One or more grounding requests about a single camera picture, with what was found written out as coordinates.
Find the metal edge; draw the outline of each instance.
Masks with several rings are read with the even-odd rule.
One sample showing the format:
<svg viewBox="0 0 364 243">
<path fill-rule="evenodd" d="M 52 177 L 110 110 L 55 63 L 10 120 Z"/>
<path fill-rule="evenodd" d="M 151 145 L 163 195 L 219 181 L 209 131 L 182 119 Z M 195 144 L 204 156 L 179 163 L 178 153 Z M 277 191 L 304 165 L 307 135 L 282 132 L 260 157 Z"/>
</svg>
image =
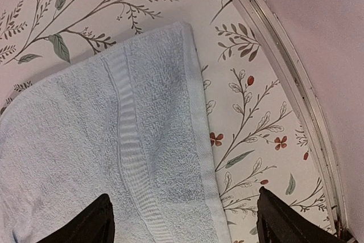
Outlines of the metal edge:
<svg viewBox="0 0 364 243">
<path fill-rule="evenodd" d="M 324 115 L 303 64 L 278 17 L 272 13 L 265 0 L 233 0 L 233 3 L 255 32 L 302 123 L 323 178 L 333 232 L 345 234 L 347 218 L 338 164 Z"/>
</svg>

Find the towel fold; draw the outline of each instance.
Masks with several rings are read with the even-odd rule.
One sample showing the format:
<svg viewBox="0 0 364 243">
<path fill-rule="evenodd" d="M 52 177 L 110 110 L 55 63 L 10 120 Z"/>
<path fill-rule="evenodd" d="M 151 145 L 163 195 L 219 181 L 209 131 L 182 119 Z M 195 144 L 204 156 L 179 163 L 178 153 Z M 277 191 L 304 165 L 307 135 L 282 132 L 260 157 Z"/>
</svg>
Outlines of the towel fold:
<svg viewBox="0 0 364 243">
<path fill-rule="evenodd" d="M 38 82 L 1 117 L 1 242 L 37 242 L 102 193 L 116 243 L 230 241 L 185 23 Z"/>
</svg>

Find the floral tablecloth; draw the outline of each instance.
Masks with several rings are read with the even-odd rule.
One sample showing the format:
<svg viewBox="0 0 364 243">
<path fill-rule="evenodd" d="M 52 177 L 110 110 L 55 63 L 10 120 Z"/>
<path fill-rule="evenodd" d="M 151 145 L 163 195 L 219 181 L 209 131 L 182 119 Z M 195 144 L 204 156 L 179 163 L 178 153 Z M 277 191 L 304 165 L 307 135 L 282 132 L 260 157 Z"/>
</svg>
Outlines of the floral tablecloth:
<svg viewBox="0 0 364 243">
<path fill-rule="evenodd" d="M 305 134 L 231 0 L 0 0 L 1 113 L 47 75 L 178 20 L 190 23 L 195 35 L 232 241 L 257 242 L 262 185 L 329 230 Z"/>
</svg>

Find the black object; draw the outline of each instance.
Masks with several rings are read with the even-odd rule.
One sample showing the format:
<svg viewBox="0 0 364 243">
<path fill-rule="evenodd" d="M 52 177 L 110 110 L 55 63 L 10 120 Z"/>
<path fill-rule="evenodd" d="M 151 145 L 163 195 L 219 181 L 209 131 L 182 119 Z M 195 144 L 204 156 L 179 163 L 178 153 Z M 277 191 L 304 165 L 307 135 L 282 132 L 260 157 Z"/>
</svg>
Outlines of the black object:
<svg viewBox="0 0 364 243">
<path fill-rule="evenodd" d="M 113 243 L 114 236 L 113 205 L 104 193 L 68 224 L 38 243 Z"/>
<path fill-rule="evenodd" d="M 271 191 L 262 187 L 259 192 L 260 243 L 345 243 L 304 219 Z"/>
</svg>

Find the red flower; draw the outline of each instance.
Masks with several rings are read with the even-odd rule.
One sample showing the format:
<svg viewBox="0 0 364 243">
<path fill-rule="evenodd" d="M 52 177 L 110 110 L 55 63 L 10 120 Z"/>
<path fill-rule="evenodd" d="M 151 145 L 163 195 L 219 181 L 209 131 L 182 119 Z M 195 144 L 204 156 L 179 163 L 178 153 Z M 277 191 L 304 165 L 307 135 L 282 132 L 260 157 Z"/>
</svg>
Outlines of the red flower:
<svg viewBox="0 0 364 243">
<path fill-rule="evenodd" d="M 211 132 L 210 133 L 210 140 L 211 140 L 211 145 L 216 145 L 216 146 L 221 146 L 222 142 L 221 140 L 224 138 L 223 134 L 219 134 L 217 137 L 215 137 L 215 133 Z"/>
<path fill-rule="evenodd" d="M 249 76 L 249 78 L 247 80 L 247 83 L 248 83 L 248 85 L 253 85 L 253 83 L 254 83 L 254 77 Z"/>
<path fill-rule="evenodd" d="M 278 143 L 278 144 L 275 146 L 275 150 L 278 151 L 281 147 L 286 148 L 287 147 L 287 144 L 285 143 L 286 141 L 287 141 L 287 136 L 284 136 L 282 138 L 282 140 L 280 140 L 280 138 L 276 137 L 274 142 Z"/>
</svg>

